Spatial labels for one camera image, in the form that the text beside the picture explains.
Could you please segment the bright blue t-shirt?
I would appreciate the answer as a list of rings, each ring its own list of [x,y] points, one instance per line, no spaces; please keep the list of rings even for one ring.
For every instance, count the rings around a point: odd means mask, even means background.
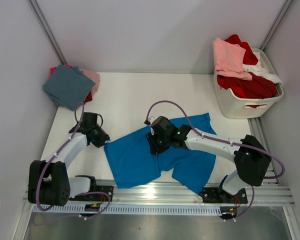
[[[117,186],[132,188],[158,179],[163,171],[172,171],[172,178],[196,194],[208,183],[216,155],[170,147],[151,154],[145,126],[104,146],[104,152]]]

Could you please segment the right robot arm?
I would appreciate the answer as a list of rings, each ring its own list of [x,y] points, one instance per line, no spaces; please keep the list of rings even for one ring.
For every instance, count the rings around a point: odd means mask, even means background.
[[[164,116],[150,117],[144,123],[150,127],[146,138],[154,155],[173,147],[206,152],[235,164],[235,171],[225,176],[218,187],[217,195],[221,201],[230,202],[247,186],[262,185],[271,158],[254,136],[246,135],[243,139],[218,137],[192,125],[176,127]]]

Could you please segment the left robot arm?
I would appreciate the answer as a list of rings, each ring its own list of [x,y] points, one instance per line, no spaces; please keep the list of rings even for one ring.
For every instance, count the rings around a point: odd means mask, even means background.
[[[68,168],[86,147],[101,148],[110,136],[102,129],[98,113],[84,112],[68,132],[66,140],[44,160],[29,167],[27,198],[41,211],[65,206],[70,199],[91,201],[98,195],[96,179],[89,175],[70,178]]]

